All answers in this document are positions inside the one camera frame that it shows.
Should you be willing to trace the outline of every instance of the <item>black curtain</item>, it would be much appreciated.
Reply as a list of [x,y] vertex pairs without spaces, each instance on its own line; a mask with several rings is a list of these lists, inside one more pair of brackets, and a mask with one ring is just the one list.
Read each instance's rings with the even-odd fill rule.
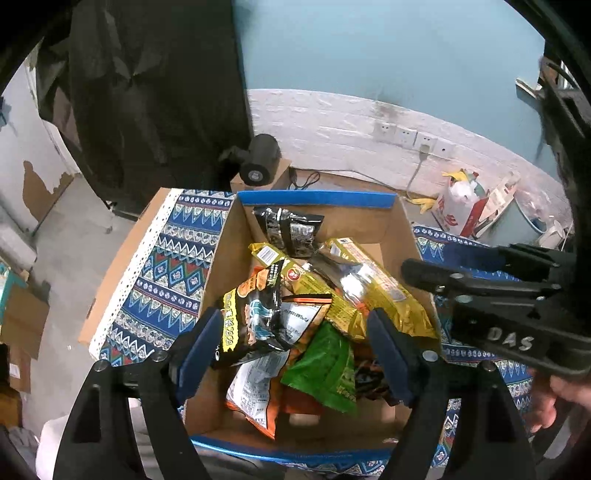
[[41,116],[95,192],[139,214],[159,187],[229,190],[252,131],[232,0],[82,0],[37,58]]

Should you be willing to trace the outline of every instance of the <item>hand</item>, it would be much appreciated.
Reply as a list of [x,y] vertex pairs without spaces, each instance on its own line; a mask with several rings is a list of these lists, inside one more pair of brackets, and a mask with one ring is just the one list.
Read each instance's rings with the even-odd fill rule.
[[591,413],[591,378],[568,382],[536,373],[531,389],[531,411],[526,415],[531,433],[550,427],[556,419],[556,398],[578,403]]

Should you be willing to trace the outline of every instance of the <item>red and white bag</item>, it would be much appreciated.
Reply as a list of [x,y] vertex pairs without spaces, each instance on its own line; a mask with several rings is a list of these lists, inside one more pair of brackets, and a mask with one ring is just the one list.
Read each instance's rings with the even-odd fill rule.
[[431,212],[444,231],[468,237],[474,231],[487,201],[488,196],[480,198],[469,182],[450,178]]

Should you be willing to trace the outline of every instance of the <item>yellow snack bag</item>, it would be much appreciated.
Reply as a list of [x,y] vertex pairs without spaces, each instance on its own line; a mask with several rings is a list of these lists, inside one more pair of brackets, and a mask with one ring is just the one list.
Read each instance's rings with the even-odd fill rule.
[[331,238],[324,245],[330,249],[332,255],[363,264],[364,268],[367,267],[370,282],[363,295],[367,311],[381,307],[400,332],[439,340],[423,306],[354,240]]
[[301,268],[290,257],[270,244],[250,244],[252,255],[268,267],[283,259],[281,279],[285,286],[294,294],[330,293],[332,304],[325,319],[338,331],[351,340],[360,342],[365,339],[366,323],[363,314],[347,300],[338,296],[321,278]]

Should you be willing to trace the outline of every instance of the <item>cardboard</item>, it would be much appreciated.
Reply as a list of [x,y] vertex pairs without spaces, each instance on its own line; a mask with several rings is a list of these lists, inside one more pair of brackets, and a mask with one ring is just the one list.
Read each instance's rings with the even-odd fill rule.
[[[167,193],[167,189],[158,192],[121,246],[80,333],[81,343],[90,344],[110,296]],[[241,192],[228,212],[217,245],[205,285],[202,311],[249,277],[253,256],[248,245],[265,240],[252,215],[252,208],[258,204],[277,205],[273,199],[281,199],[281,206],[296,212],[325,215],[318,233],[319,242],[339,236],[355,238],[399,280],[402,262],[407,258],[420,259],[404,208],[395,195],[292,190]],[[378,200],[380,206],[371,206],[374,200]],[[431,295],[404,286],[425,307],[437,328]],[[403,406],[390,407],[383,401],[360,400],[357,416],[325,409],[316,425],[295,426],[290,424],[286,414],[280,414],[276,439],[272,441],[257,431],[242,414],[224,406],[225,394],[233,375],[233,369],[208,370],[197,394],[187,402],[186,429],[190,435],[199,436],[196,438],[201,445],[213,447],[219,442],[231,442],[226,447],[237,454],[258,449],[269,455],[273,455],[273,452],[324,453],[360,448],[384,449],[391,447],[389,439],[401,431],[408,419],[408,409]]]
[[13,285],[4,310],[0,342],[19,347],[29,357],[37,359],[48,313],[47,303],[28,288]]
[[31,357],[18,347],[10,347],[8,354],[10,386],[19,392],[31,392]]
[[238,193],[244,190],[287,190],[290,186],[290,165],[291,162],[289,160],[281,158],[279,160],[279,165],[277,166],[277,172],[275,172],[275,177],[273,177],[270,184],[263,185],[262,187],[251,187],[250,185],[246,185],[240,178],[240,174],[236,174],[236,176],[230,181],[232,193]]
[[8,385],[0,384],[0,425],[7,429],[20,427],[22,403],[19,393]]

